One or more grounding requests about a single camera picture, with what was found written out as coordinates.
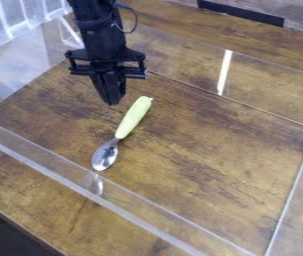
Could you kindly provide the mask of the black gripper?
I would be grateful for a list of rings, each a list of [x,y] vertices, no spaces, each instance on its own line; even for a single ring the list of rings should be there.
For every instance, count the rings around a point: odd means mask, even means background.
[[[70,71],[75,75],[90,75],[102,100],[118,105],[126,94],[126,78],[146,79],[146,55],[126,44],[120,21],[76,21],[84,47],[66,52]]]

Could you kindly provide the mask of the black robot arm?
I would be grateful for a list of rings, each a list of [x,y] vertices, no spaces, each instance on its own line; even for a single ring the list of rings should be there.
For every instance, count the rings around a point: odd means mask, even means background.
[[[70,71],[91,78],[104,103],[118,105],[126,95],[126,79],[146,79],[146,54],[127,47],[119,9],[135,10],[118,0],[67,0],[84,48],[66,52]]]

